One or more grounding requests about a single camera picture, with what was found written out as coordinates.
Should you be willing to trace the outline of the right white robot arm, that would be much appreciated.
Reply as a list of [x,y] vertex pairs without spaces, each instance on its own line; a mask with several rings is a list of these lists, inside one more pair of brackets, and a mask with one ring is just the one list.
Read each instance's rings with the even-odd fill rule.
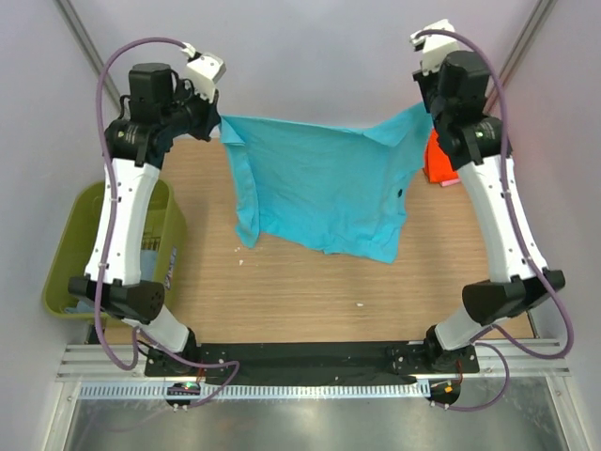
[[462,289],[462,304],[428,329],[424,363],[443,372],[464,355],[478,334],[538,306],[548,290],[565,285],[538,250],[521,206],[514,161],[501,148],[503,123],[484,112],[490,72],[465,50],[424,53],[413,78],[433,120],[442,151],[467,190],[488,261],[485,281]]

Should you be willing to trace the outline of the teal t shirt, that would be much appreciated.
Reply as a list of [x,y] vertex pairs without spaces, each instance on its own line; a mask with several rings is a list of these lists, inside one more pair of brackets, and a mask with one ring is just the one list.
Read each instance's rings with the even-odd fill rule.
[[393,263],[431,130],[421,103],[366,129],[224,116],[241,243],[253,248],[270,234],[325,255]]

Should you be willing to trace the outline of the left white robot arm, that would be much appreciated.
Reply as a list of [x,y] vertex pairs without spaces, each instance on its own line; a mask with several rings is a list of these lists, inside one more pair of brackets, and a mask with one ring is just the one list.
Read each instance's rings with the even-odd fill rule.
[[182,75],[163,63],[132,67],[119,117],[100,129],[108,161],[96,241],[84,275],[68,285],[97,313],[167,348],[165,361],[180,376],[195,371],[199,353],[191,331],[165,305],[164,285],[143,280],[141,244],[149,201],[175,139],[188,134],[207,141],[221,121],[216,84],[224,71],[208,54],[189,62]]

